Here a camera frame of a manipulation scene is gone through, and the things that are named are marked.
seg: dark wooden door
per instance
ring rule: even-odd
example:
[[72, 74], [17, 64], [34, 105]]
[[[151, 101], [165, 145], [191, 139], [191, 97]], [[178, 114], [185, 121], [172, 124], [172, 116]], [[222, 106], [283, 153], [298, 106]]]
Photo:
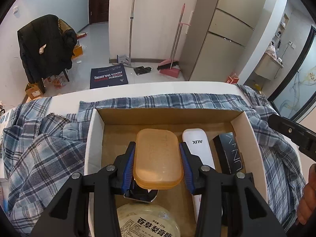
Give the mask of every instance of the dark wooden door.
[[110, 0], [89, 0], [89, 23], [109, 21]]

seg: frosted glass panel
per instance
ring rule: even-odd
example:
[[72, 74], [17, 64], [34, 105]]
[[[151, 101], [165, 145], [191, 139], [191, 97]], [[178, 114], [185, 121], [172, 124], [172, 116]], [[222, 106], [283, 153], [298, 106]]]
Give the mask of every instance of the frosted glass panel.
[[293, 117], [316, 92], [316, 38], [289, 84], [273, 101], [281, 116]]

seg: metal screw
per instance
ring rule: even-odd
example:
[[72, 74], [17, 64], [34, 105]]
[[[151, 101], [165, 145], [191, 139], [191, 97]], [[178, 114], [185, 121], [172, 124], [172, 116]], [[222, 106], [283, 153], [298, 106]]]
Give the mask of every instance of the metal screw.
[[76, 173], [73, 173], [71, 175], [71, 177], [72, 177], [72, 179], [78, 179], [80, 177], [80, 174], [78, 172], [76, 172]]
[[243, 172], [238, 172], [236, 176], [240, 179], [243, 179], [245, 177], [245, 174]]
[[114, 165], [107, 165], [106, 166], [106, 170], [107, 171], [113, 171], [115, 169], [115, 166]]
[[201, 170], [204, 172], [208, 172], [210, 170], [210, 167], [208, 165], [201, 166]]

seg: plaid shirt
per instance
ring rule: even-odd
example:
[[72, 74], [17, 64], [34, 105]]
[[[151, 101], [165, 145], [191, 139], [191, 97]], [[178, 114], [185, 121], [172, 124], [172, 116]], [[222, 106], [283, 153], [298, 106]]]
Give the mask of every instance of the plaid shirt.
[[275, 113], [265, 98], [238, 86], [251, 106], [237, 95], [166, 94], [80, 102], [77, 115], [44, 117], [49, 98], [19, 105], [4, 132], [9, 175], [9, 211], [13, 226], [28, 234], [43, 209], [74, 172], [83, 172], [88, 125], [94, 108], [206, 108], [245, 111], [258, 140], [268, 186], [268, 204], [284, 229], [295, 220], [305, 185], [298, 157], [283, 136], [268, 127]]

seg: black puffer jacket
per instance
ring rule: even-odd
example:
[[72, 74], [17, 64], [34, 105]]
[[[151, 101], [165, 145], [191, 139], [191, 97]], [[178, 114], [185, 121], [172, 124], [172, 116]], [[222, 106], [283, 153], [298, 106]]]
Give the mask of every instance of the black puffer jacket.
[[[72, 67], [71, 57], [77, 43], [75, 31], [55, 15], [33, 20], [18, 32], [20, 56], [31, 84]], [[39, 53], [46, 45], [44, 52]]]

